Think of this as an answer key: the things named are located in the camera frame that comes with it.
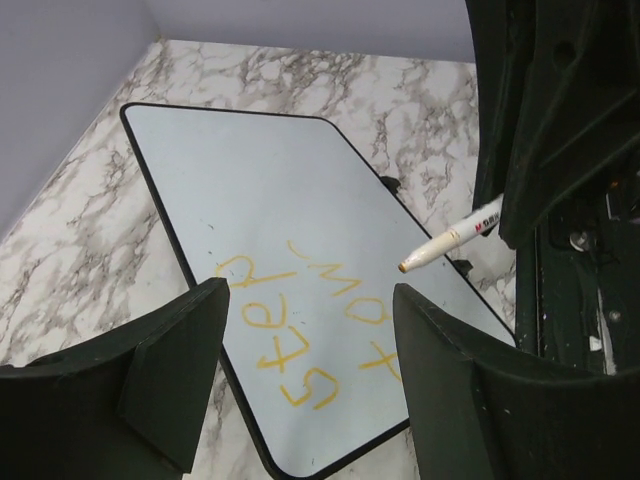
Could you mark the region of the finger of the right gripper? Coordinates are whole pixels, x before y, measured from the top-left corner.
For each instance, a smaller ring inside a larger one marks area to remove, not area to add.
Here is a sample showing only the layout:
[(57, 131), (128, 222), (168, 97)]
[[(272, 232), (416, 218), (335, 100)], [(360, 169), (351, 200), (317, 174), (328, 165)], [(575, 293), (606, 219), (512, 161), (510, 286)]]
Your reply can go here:
[(470, 1), (479, 156), (473, 203), (501, 198), (520, 248), (549, 212), (639, 148), (635, 1)]

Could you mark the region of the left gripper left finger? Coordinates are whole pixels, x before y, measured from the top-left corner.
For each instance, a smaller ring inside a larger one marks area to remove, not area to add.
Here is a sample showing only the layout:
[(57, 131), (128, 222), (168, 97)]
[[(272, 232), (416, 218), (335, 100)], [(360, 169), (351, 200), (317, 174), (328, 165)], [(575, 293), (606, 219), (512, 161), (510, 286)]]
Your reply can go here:
[(192, 471), (230, 292), (211, 278), (104, 334), (1, 368), (5, 479), (179, 479)]

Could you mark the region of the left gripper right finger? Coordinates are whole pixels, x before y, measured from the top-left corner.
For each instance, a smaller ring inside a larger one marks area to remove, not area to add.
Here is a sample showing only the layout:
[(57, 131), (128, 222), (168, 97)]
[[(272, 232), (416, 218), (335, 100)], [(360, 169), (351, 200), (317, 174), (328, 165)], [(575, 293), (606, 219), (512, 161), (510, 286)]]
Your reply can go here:
[(406, 284), (395, 341), (424, 479), (635, 479), (639, 372), (594, 374), (525, 353)]

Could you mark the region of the black framed whiteboard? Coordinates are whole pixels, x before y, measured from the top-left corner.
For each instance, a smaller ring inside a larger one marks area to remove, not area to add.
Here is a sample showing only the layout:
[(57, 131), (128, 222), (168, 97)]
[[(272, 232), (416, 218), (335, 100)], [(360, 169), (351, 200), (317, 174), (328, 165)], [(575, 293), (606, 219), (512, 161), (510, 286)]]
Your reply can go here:
[(407, 283), (505, 342), (448, 258), (331, 122), (126, 104), (120, 118), (189, 285), (228, 283), (221, 364), (275, 479), (324, 479), (408, 425), (392, 317)]

